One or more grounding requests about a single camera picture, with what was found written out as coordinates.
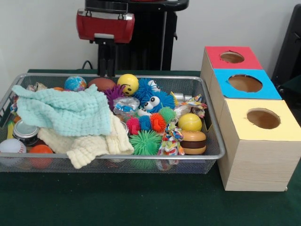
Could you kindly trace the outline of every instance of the cream cloth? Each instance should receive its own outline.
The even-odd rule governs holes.
[[[55,153],[65,153],[76,169],[88,165],[97,156],[103,154],[132,154],[127,132],[120,119],[110,113],[110,136],[64,137],[53,129],[40,128],[38,138],[43,140]]]

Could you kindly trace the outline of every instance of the cartoon eye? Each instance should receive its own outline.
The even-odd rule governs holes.
[[[159,97],[151,97],[150,98],[150,104],[153,105],[153,107],[157,106],[160,104],[160,99]]]
[[[160,92],[160,91],[161,91],[161,89],[160,89],[159,86],[152,87],[151,89],[152,89],[152,91],[154,91],[154,92]]]
[[[153,109],[154,107],[153,107],[153,105],[150,103],[150,101],[148,101],[148,102],[146,102],[146,103],[144,104],[144,108],[145,108],[146,110],[151,110],[151,109]]]
[[[137,111],[137,114],[141,117],[141,116],[144,116],[144,115],[149,115],[149,113],[144,109],[144,108],[140,108],[138,111]]]
[[[154,92],[160,92],[160,91],[161,91],[161,90],[160,90],[160,87],[157,86],[157,83],[156,83],[155,80],[150,80],[147,84],[148,84],[149,86],[151,86],[152,91],[154,91]]]

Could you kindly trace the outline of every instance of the yellow smiley face ball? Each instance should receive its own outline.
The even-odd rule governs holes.
[[[180,117],[178,127],[186,131],[201,131],[202,121],[193,113],[187,113]]]
[[[122,91],[125,96],[133,95],[139,88],[138,79],[132,74],[121,75],[117,81],[117,84],[120,86],[125,86]]]

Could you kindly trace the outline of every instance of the orange spiky ball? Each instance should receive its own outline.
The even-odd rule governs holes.
[[[151,127],[157,133],[163,133],[166,128],[164,118],[159,113],[154,113],[150,116]]]

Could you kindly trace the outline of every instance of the box hole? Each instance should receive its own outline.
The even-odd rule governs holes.
[[[232,64],[241,63],[245,60],[245,58],[241,54],[232,51],[222,53],[221,59]]]
[[[235,89],[247,93],[256,93],[262,89],[262,83],[258,79],[245,74],[233,75],[229,78],[229,83]]]
[[[251,123],[263,129],[274,129],[280,125],[279,116],[265,108],[251,109],[247,118]]]

